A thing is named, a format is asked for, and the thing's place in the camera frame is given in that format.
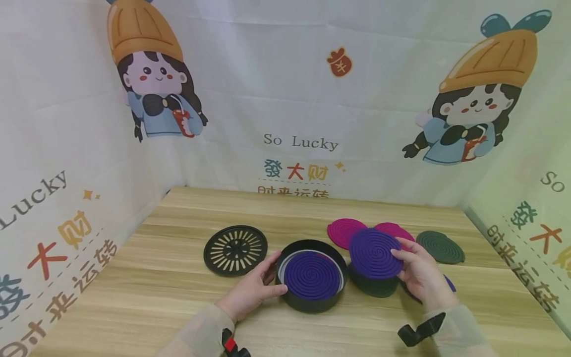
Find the blue shirt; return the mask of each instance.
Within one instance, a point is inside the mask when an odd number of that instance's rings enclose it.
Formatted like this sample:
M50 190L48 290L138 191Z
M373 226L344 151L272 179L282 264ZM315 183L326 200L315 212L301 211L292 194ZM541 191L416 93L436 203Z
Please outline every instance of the blue shirt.
M494 147L496 141L496 131L494 129L493 123L485 123L488 125L486 129L485 136L486 139L481 142L474 155L476 157L482 157L489 153ZM470 125L465 126L466 129L477 126ZM424 136L427 139L430 149L428 149L426 155L424 155L423 160L426 162L431 162L437 165L455 165L462 162L462 157L464 156L464 149L467 141L465 139L460 139L452 145L442 145L440 139L446 130L450 127L444 120L440 118L432 118L424 125Z
M132 91L127 93L129 106L131 111L144 123L144 129L147 132L147 136L159 137L162 135L177 135L183 136L175 117L172 114L172 110L165 108L162 113L155 116L148 115L143 108L143 97ZM157 94L163 98L169 96L169 94ZM182 103L184 110L188 111L190 118L188 119L188 128L194 135L200 135L203 130L202 120L194 108L181 96L176 96Z

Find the wood grain surface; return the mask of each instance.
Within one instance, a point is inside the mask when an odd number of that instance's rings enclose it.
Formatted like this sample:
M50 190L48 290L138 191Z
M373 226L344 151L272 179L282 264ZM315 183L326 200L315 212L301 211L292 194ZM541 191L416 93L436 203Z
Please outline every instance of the wood grain surface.
M343 217L371 227L396 222L413 236L447 234L466 261L441 269L500 356L571 355L571 342L460 210L186 187L165 197L33 355L153 356L238 279L204 265L204 245L214 233L255 226L271 253L300 239L332 245L327 224ZM337 250L349 261L348 251ZM235 338L254 357L437 356L431 340L406 348L396 334L422 314L400 287L378 299L349 282L339 303L319 315L270 301L238 325Z

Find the red money bag icon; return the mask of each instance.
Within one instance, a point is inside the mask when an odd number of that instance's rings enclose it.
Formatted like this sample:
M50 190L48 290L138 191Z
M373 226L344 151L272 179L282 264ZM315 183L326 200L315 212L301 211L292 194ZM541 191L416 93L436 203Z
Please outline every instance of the red money bag icon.
M336 77L343 77L353 68L351 58L345 54L344 47L339 47L337 51L331 51L331 56L327 58L327 62L331 65L331 72Z

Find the orange knit hat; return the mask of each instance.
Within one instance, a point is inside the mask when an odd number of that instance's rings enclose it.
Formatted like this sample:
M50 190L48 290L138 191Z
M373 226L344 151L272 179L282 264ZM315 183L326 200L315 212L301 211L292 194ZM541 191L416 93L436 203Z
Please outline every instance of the orange knit hat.
M503 83L522 88L537 59L537 36L509 30L472 47L440 84L440 92Z
M110 1L107 36L113 62L139 51L160 52L183 61L182 49L171 26L147 0Z

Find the mosquito coil holder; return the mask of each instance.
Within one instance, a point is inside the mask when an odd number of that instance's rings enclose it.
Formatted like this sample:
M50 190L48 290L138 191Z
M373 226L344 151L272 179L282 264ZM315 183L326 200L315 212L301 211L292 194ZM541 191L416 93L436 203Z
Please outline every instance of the mosquito coil holder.
M284 283L285 302L294 309L318 313L332 308L348 279L347 264L332 246L306 239L284 248L277 262L276 284Z

